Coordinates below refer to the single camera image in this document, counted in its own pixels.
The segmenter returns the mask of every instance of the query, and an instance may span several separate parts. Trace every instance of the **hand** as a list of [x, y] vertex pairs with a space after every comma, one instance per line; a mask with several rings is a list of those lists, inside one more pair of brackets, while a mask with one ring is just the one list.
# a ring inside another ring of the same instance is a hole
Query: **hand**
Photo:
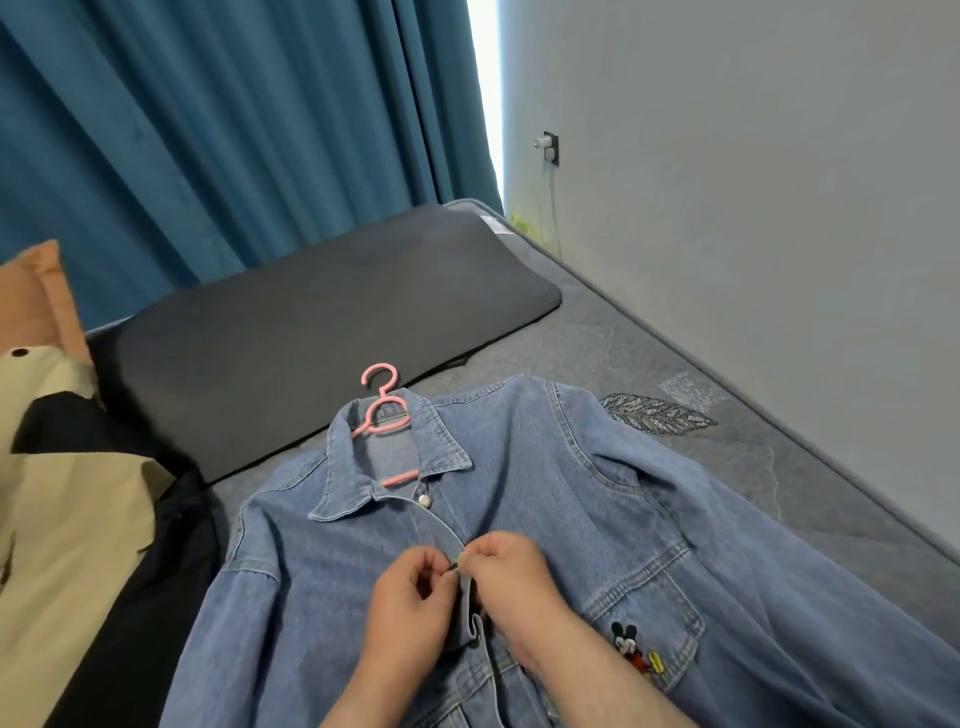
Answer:
[[438, 548], [414, 546], [380, 574], [355, 680], [376, 685], [396, 701], [413, 699], [450, 628], [460, 579], [449, 568]]
[[480, 602], [520, 664], [540, 674], [539, 643], [562, 639], [557, 635], [572, 624], [569, 618], [579, 620], [557, 590], [537, 544], [494, 531], [467, 544], [457, 564], [476, 582]]

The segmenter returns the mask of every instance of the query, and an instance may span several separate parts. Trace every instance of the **shirt sleeve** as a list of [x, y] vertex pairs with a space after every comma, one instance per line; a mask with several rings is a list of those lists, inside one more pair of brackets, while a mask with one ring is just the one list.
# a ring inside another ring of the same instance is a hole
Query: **shirt sleeve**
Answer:
[[647, 489], [693, 546], [703, 577], [687, 596], [744, 653], [783, 650], [862, 724], [958, 724], [960, 654], [703, 467], [614, 420], [590, 392], [554, 386], [567, 436], [595, 475]]
[[160, 728], [246, 728], [279, 584], [269, 573], [223, 570], [180, 655]]

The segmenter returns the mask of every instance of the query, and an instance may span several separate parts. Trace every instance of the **bed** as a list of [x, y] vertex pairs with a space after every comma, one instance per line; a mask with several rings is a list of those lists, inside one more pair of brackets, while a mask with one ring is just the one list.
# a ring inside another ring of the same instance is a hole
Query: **bed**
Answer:
[[[426, 397], [528, 373], [590, 390], [611, 414], [701, 463], [768, 516], [960, 649], [960, 564], [869, 488], [761, 417], [703, 368], [619, 311], [481, 203], [481, 215], [528, 267], [563, 291], [559, 308], [410, 388]], [[324, 433], [213, 486], [224, 524], [285, 459]]]

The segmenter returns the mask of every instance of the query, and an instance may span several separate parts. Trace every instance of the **shirt collar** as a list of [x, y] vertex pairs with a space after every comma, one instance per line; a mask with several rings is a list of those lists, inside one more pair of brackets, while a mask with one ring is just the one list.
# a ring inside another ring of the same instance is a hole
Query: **shirt collar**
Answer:
[[[439, 475], [473, 467], [467, 453], [453, 439], [430, 400], [408, 389], [390, 393], [407, 402], [410, 428], [420, 459], [420, 477]], [[330, 423], [326, 433], [327, 472], [324, 496], [310, 513], [315, 521], [335, 521], [359, 509], [373, 498], [374, 489], [383, 488], [357, 464], [350, 433], [363, 423], [367, 408], [375, 398], [354, 400], [344, 406]], [[373, 416], [375, 425], [402, 416], [399, 404], [386, 402]]]

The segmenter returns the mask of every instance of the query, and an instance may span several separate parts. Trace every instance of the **forearm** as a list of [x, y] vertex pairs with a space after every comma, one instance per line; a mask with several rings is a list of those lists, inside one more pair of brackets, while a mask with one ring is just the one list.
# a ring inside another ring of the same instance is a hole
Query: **forearm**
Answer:
[[357, 666], [320, 728], [397, 728], [416, 687], [407, 689], [396, 685], [395, 675], [381, 679], [374, 673], [362, 663]]
[[535, 646], [535, 673], [567, 728], [696, 728], [572, 612]]

